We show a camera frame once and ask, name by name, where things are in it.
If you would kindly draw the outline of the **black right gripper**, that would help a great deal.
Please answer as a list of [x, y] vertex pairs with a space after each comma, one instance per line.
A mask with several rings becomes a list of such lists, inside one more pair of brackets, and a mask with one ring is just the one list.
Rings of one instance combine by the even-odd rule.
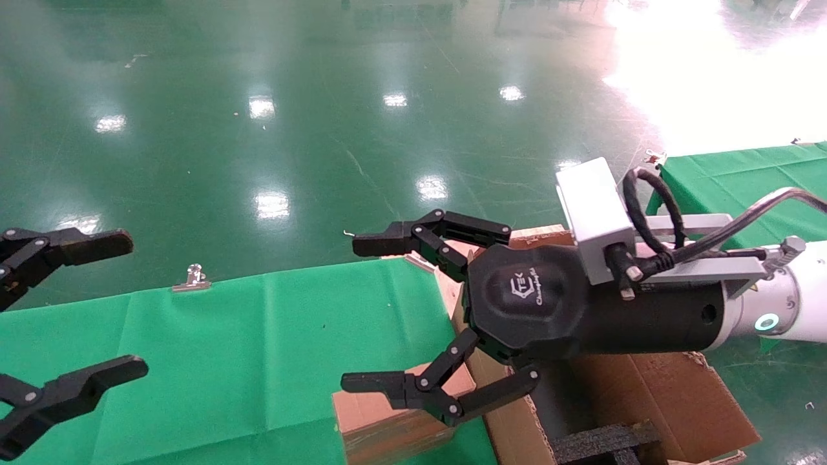
[[[529, 363], [703, 351], [720, 335], [720, 284], [654, 286], [624, 300], [617, 284], [590, 283], [575, 247], [512, 249], [504, 246], [512, 232], [505, 224], [435, 209], [418, 220], [394, 221], [383, 232], [352, 236], [357, 256], [415, 251], [455, 282], [466, 281], [466, 321], [472, 329], [459, 333], [419, 375], [344, 373], [340, 388], [381, 393], [392, 409], [424, 410], [455, 427], [526, 397], [540, 380], [538, 369], [529, 365], [466, 395], [448, 394], [447, 380], [478, 345], [500, 363]], [[468, 265], [447, 240], [488, 249]]]

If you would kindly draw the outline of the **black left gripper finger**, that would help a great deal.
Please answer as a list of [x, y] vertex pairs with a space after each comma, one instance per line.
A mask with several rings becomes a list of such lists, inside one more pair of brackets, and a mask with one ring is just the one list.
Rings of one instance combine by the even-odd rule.
[[79, 267], [133, 252], [124, 229], [86, 234], [79, 229], [38, 232], [4, 229], [1, 238], [1, 311], [5, 312], [60, 267]]
[[10, 411], [1, 421], [1, 456], [14, 461], [57, 424], [97, 409], [108, 389], [147, 376], [147, 362], [125, 355], [64, 373], [37, 387], [3, 373], [2, 403]]

